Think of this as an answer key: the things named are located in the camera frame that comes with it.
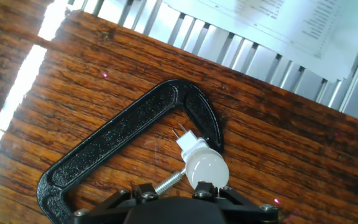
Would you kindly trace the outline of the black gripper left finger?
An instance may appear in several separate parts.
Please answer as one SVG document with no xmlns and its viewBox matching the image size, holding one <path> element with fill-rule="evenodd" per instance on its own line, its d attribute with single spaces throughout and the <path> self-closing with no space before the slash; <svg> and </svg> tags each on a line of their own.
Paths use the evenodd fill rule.
<svg viewBox="0 0 358 224">
<path fill-rule="evenodd" d="M 132 208 L 158 198 L 159 195 L 151 183 L 138 185 L 132 190 L 119 190 L 92 210 L 82 208 L 73 212 L 71 223 L 124 223 Z"/>
</svg>

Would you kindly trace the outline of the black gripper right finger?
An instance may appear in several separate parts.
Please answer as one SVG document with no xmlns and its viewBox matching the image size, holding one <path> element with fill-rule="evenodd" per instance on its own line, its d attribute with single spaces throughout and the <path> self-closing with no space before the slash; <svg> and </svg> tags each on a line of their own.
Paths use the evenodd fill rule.
<svg viewBox="0 0 358 224">
<path fill-rule="evenodd" d="M 215 187 L 209 182 L 198 182 L 193 199 L 214 205 L 227 223 L 278 223 L 278 208 L 256 205 L 230 186 Z"/>
</svg>

